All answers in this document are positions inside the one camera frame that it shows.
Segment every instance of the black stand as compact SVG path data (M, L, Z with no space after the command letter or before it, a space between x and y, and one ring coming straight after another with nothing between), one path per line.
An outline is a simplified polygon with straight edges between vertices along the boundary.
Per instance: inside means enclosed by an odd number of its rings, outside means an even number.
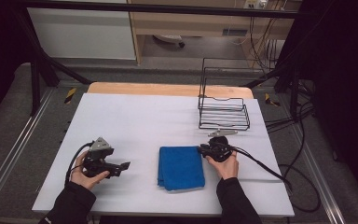
M82 77L78 73L71 71L61 63L58 63L54 59L50 58L45 51L43 51L39 40L37 39L34 27L31 24L28 11L25 7L20 7L15 4L10 4L10 12L13 14L15 22L18 23L22 31L27 37L27 41L32 47L32 53L34 55L34 61L31 62L32 73L32 91L33 91L33 108L31 116L37 111L40 106L40 83L39 75L45 80L46 84L50 87L56 87L60 80L55 73L54 68L61 70L66 75L76 79L77 81L89 85L92 81Z

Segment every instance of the aluminum rail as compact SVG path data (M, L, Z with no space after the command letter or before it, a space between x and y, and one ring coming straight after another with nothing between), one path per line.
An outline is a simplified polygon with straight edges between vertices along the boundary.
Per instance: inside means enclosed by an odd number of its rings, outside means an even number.
M46 1L46 0L15 0L13 1L13 3L23 7L35 7L35 8L55 8L55 9L95 10L95 11L154 12L154 13L218 15L218 16L238 16L238 17L263 17L263 18L280 18L280 19L307 19L317 16L315 13L310 13L310 12L255 10L255 9L246 9L246 8L225 8L225 7L190 7L190 6L168 6L168 5L148 5L148 4Z
M5 185L17 160L19 159L22 151L24 150L26 144L28 143L28 140L30 139L32 133L34 132L34 128L36 127L43 113L45 112L48 106L48 102L50 101L50 98L54 92L55 92L55 88L48 88L48 90L45 92L41 100L41 106L39 107L35 115L28 119L28 122L25 125L24 129L22 130L16 143L13 145L12 149L7 154L5 161L2 163L0 167L0 191Z
M282 108L285 111L287 116L291 116L289 109L289 102L286 97L279 95L280 102L282 103ZM296 135L296 140L299 145L301 145L302 132L299 124L292 125L292 130ZM304 143L303 154L301 155L304 159L305 164L308 167L310 176L313 180L313 183L319 193L321 194L322 204L324 205L324 210L330 219L332 224L345 224L345 218L342 216L341 210L339 209L337 202L333 196L333 192L329 188L327 181L324 179L324 173L319 167L317 161L312 155L311 149L307 144L307 141Z

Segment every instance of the floor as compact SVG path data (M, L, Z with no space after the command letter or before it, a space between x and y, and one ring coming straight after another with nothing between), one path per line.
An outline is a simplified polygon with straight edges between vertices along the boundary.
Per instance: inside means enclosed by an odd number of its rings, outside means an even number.
M180 48L149 36L145 42L144 61L140 65L117 61L63 61L80 75L92 80L199 84L203 58L244 58L241 48L233 39L188 36L184 37L184 41L186 46ZM225 64L226 62L218 62L213 63L213 66L223 67ZM27 122L35 121L29 117L32 99L27 66L18 69L14 83L0 105L0 168L9 170L6 175L0 175L0 223L35 223L42 217L31 211L34 199L65 136L65 130L70 125L81 94L87 91L87 86L75 83L65 74L59 73L59 77L62 82L58 88L44 88L45 92L51 94L51 100L44 105L43 115L37 120L37 125L28 130L30 135L27 135L24 142L16 141L20 135L24 135L22 131ZM274 82L275 79L270 79L253 89L265 120L288 116L287 108L284 107L288 94L276 94L272 89ZM235 86L238 85L238 80L225 80L224 84ZM76 87L76 94L70 104L64 104L66 94L72 87ZM266 103L266 93L273 104ZM300 97L300 103L307 100L307 97ZM295 209L296 216L291 218L291 222L358 223L358 185L351 171L345 163L333 161L332 151L317 118L307 117L304 119L304 126L306 147L323 173L334 199L333 203L338 208L335 212L341 214L343 220L334 221L329 217L332 212L327 208L331 202L327 202L327 205L322 204L314 213ZM298 127L291 125L269 135L278 163L289 163L298 152ZM7 155L15 160L8 161ZM303 156L296 167L312 178L307 156ZM289 177L293 178L296 186L292 202L300 207L312 208L317 201L310 184L297 173L291 173ZM282 219L263 220L265 223L286 223Z

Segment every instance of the white tabletop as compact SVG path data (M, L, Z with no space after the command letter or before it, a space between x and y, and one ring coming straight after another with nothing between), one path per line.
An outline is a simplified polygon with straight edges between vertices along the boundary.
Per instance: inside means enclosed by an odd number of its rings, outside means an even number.
M197 97L86 93L78 106L33 210L46 213L62 191L71 159L84 144L103 137L114 149L107 162L130 161L120 177L105 179L92 192L91 212L110 215L217 216L221 207L215 190L219 178L206 160L205 187L167 191L158 187L160 147L198 146L213 130L199 129ZM245 100L250 129L227 137L235 147L279 173L257 100ZM260 216L290 217L292 205L281 180L239 155L239 180Z

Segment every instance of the white cabinet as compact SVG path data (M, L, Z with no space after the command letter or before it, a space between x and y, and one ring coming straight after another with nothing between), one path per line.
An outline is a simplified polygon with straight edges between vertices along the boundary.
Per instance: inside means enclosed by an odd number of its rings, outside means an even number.
M128 12L44 8L28 11L42 48L51 57L135 60Z

